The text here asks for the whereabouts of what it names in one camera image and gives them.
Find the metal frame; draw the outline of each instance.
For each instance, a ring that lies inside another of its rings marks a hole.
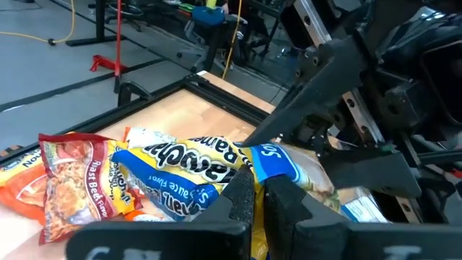
[[[176,93],[179,90],[187,90],[220,107],[222,110],[243,119],[253,126],[259,125],[268,116],[267,112],[244,100],[241,100],[228,91],[212,84],[209,80],[200,77],[197,74],[191,74],[149,94],[147,94],[143,89],[140,90],[140,86],[137,84],[131,82],[122,83],[119,90],[119,102],[117,108],[102,113],[56,134],[66,134],[70,131],[95,133],[160,101],[163,98],[166,98],[171,94]],[[131,94],[138,95],[139,98],[130,100]],[[0,158],[0,165],[7,165],[22,155],[38,148],[39,144],[36,142],[18,149],[6,157]]]

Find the wooden surface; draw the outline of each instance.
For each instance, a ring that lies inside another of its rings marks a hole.
[[[266,112],[270,113],[274,109],[273,105],[212,74],[206,72],[199,72],[198,74],[216,86]],[[126,126],[145,127],[162,131],[177,138],[222,135],[232,141],[244,140],[254,130],[254,127],[249,123],[186,90],[166,97],[103,129],[98,134],[113,139],[121,139]],[[40,230],[41,226],[36,221],[21,217],[0,206],[0,231],[2,234],[0,235],[0,259],[65,259],[66,242],[38,246]]]

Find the orange ramen package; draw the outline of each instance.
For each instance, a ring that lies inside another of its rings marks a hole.
[[[26,153],[0,168],[0,204],[44,225],[46,180],[40,149]]]
[[[40,134],[38,139],[48,175],[40,244],[141,207],[118,164],[110,161],[126,143],[94,134]]]

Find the blue ramen package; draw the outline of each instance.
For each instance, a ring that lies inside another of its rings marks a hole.
[[[295,163],[293,153],[278,144],[242,148],[224,137],[206,136],[123,150],[112,161],[122,164],[156,207],[176,221],[190,221],[213,203],[241,165],[254,172],[256,192],[266,178],[286,174],[307,192],[331,194],[330,186],[314,188],[320,186],[312,181],[313,169]]]

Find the yellow cable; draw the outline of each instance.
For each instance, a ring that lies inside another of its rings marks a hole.
[[[64,38],[60,40],[53,40],[53,43],[63,43],[67,41],[73,34],[74,34],[74,29],[75,29],[75,8],[74,8],[74,0],[71,0],[71,9],[72,9],[72,24],[71,24],[71,32]],[[24,37],[24,38],[29,38],[33,40],[38,40],[44,43],[49,43],[48,40],[33,36],[33,35],[26,35],[23,33],[17,33],[17,32],[0,32],[0,35],[11,35],[11,36],[18,36],[18,37]]]
[[[243,0],[239,0],[239,9],[237,10],[237,24],[236,24],[236,29],[234,30],[234,34],[232,35],[230,52],[228,53],[228,58],[226,59],[226,66],[225,66],[225,70],[223,70],[222,79],[225,79],[226,72],[228,71],[228,68],[229,68],[229,66],[230,66],[230,59],[231,59],[231,55],[232,55],[232,47],[234,46],[234,41],[235,41],[235,39],[236,39],[237,30],[239,30],[240,8],[241,8],[242,4],[243,4]]]

